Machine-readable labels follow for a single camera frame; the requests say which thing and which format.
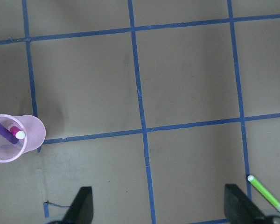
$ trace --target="white marker cap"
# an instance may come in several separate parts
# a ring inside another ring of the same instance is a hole
[[[253,175],[249,175],[248,176],[248,181],[252,181],[252,180],[254,180],[254,176]]]
[[[18,131],[16,134],[15,134],[15,137],[17,138],[17,139],[24,139],[25,138],[25,132],[23,132],[23,131]]]

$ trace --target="marker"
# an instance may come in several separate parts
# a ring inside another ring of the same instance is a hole
[[[6,140],[11,142],[12,144],[18,143],[18,139],[13,136],[13,134],[10,133],[9,130],[7,130],[1,123],[0,123],[0,135],[4,137]]]
[[[23,132],[21,129],[19,129],[16,126],[11,125],[8,127],[8,130],[13,134],[17,139],[24,139],[25,138],[25,132]]]
[[[280,202],[253,175],[248,181],[280,212]]]

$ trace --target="purple marker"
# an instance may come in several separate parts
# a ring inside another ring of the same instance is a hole
[[[7,130],[2,124],[0,124],[0,135],[4,137],[6,140],[8,140],[12,144],[18,143],[18,139],[10,133],[9,130]]]

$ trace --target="grid line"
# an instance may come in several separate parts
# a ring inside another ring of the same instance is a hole
[[[49,213],[49,205],[48,203],[44,202],[42,203],[43,204],[43,212],[45,213],[45,218],[49,217],[50,216],[50,213]]]
[[[247,136],[246,136],[246,127],[245,127],[245,113],[244,113],[242,88],[241,88],[241,80],[240,80],[239,65],[238,65],[238,50],[237,50],[237,42],[236,42],[235,30],[234,30],[231,0],[227,0],[227,6],[228,6],[228,15],[230,19],[229,25],[230,25],[230,33],[231,33],[231,44],[232,44],[234,70],[235,70],[235,77],[236,77],[237,91],[238,91],[238,106],[239,106],[239,116],[240,116],[241,130],[242,130],[245,175],[248,176],[250,174],[250,170],[249,170],[248,145],[247,145]],[[247,180],[246,180],[246,186],[247,186],[247,195],[251,199],[252,198],[251,185]]]
[[[129,9],[130,25],[132,28],[134,28],[135,22],[134,22],[132,0],[128,0],[127,3]],[[156,224],[155,209],[154,209],[154,190],[153,190],[153,182],[151,177],[151,169],[150,169],[150,161],[149,161],[149,148],[148,148],[145,114],[144,114],[144,107],[142,102],[143,99],[142,99],[142,89],[141,89],[140,70],[139,70],[139,61],[138,61],[137,40],[136,40],[136,32],[134,30],[131,31],[131,38],[132,38],[136,86],[137,86],[138,103],[139,103],[139,113],[140,113],[141,127],[142,127],[145,168],[146,168],[146,175],[147,175],[147,186],[148,186],[149,205],[150,205],[150,216],[151,216],[152,224]]]
[[[280,118],[280,113],[251,116],[251,117],[245,117],[244,119],[246,122],[250,122],[250,121],[273,119],[273,118]],[[158,126],[158,127],[153,127],[153,128],[147,127],[147,132],[168,131],[168,130],[192,128],[192,127],[200,127],[200,126],[228,124],[228,123],[234,123],[234,122],[235,123],[240,122],[240,118],[210,120],[210,121],[186,123],[186,124],[179,124],[179,125]],[[62,143],[62,142],[109,138],[109,137],[140,134],[140,133],[142,133],[142,129],[134,129],[134,130],[110,132],[110,133],[98,133],[98,134],[90,134],[90,135],[80,135],[80,136],[72,136],[72,137],[68,137],[68,138],[64,138],[64,139],[63,138],[47,139],[47,140],[45,140],[45,142],[43,144],[47,145],[47,144],[55,144],[55,143]]]
[[[25,39],[30,39],[29,23],[28,23],[28,11],[27,11],[26,0],[22,0],[22,8],[23,8]],[[28,73],[29,73],[30,93],[31,93],[33,116],[38,117],[38,115],[37,115],[37,104],[36,104],[36,98],[35,98],[35,83],[34,83],[34,74],[33,74],[30,42],[26,42],[26,53],[27,53]]]
[[[236,17],[236,18],[233,18],[233,22],[271,20],[271,19],[280,19],[280,14]],[[15,43],[15,42],[45,41],[45,40],[75,38],[75,37],[83,37],[83,36],[128,33],[128,32],[131,32],[131,31],[137,32],[137,31],[163,29],[163,28],[180,28],[180,27],[191,27],[191,26],[203,26],[203,25],[229,23],[229,22],[230,22],[230,19],[227,18],[227,19],[217,19],[217,20],[169,23],[169,24],[161,24],[161,25],[148,25],[148,26],[138,26],[138,27],[135,26],[135,27],[129,27],[129,28],[96,30],[96,31],[86,31],[86,32],[78,32],[78,33],[68,33],[68,34],[43,35],[43,36],[29,37],[28,39],[27,38],[18,38],[18,39],[0,40],[0,45],[11,44],[11,43]]]

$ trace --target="tile floor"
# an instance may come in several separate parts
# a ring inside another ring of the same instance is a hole
[[[0,224],[82,186],[94,224],[227,223],[225,183],[273,210],[245,178],[280,199],[280,1],[0,1],[1,113],[47,137],[0,164]]]

